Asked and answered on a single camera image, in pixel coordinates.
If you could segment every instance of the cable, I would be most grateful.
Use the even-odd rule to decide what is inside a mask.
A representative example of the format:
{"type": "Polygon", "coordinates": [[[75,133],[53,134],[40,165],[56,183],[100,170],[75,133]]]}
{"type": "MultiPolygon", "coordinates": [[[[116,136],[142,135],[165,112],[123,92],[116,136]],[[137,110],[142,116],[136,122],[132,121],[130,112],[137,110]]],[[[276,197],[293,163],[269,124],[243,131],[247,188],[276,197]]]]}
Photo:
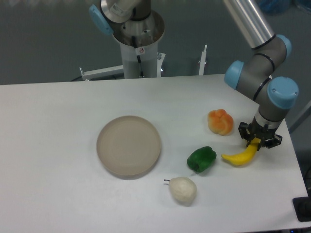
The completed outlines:
{"type": "Polygon", "coordinates": [[[77,80],[80,79],[80,78],[82,78],[82,76],[79,76],[79,77],[77,77],[77,78],[71,80],[70,82],[75,82],[75,81],[77,81],[77,80]]]}
{"type": "MultiPolygon", "coordinates": [[[[137,44],[136,44],[136,38],[135,36],[132,36],[132,43],[135,49],[138,48],[137,44]]],[[[144,72],[142,71],[142,66],[141,66],[141,59],[140,59],[140,55],[137,55],[137,60],[138,60],[138,64],[139,64],[139,69],[140,69],[140,77],[144,78],[144,72]]]]}

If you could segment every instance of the yellow banana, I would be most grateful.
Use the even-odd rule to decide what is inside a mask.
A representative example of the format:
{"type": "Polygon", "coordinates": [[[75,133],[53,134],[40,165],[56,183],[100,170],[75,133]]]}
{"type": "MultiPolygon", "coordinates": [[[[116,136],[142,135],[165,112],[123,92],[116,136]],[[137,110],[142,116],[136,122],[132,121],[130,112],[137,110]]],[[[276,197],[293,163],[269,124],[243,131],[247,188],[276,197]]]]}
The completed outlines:
{"type": "Polygon", "coordinates": [[[234,165],[247,164],[254,158],[259,143],[260,139],[254,138],[244,152],[234,155],[222,154],[222,158],[234,165]]]}

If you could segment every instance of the white pear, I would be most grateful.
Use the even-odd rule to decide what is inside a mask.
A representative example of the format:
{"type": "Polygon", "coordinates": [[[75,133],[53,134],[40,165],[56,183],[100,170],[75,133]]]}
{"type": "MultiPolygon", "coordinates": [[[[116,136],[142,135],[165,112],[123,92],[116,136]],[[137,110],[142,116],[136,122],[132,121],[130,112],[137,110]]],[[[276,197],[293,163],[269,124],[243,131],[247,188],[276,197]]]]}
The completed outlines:
{"type": "Polygon", "coordinates": [[[172,196],[180,202],[192,202],[196,196],[196,185],[187,177],[176,177],[170,182],[170,192],[172,196]]]}

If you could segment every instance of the green bell pepper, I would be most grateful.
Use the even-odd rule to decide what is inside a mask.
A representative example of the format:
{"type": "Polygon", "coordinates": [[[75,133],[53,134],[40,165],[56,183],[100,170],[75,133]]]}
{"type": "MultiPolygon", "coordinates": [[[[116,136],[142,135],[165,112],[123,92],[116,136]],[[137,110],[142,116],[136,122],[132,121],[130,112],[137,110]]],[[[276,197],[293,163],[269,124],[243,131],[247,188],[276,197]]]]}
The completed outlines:
{"type": "Polygon", "coordinates": [[[190,169],[200,173],[211,166],[215,159],[216,152],[211,147],[202,147],[189,156],[187,164],[190,169]]]}

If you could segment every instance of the round plate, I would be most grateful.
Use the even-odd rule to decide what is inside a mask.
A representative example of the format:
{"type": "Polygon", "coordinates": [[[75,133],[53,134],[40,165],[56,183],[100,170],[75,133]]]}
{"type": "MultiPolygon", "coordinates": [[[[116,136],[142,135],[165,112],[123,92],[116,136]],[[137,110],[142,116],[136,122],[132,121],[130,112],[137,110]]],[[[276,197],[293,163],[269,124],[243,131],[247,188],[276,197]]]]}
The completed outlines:
{"type": "Polygon", "coordinates": [[[122,116],[109,122],[97,140],[97,153],[111,172],[138,175],[157,161],[161,140],[156,128],[138,116],[122,116]]]}

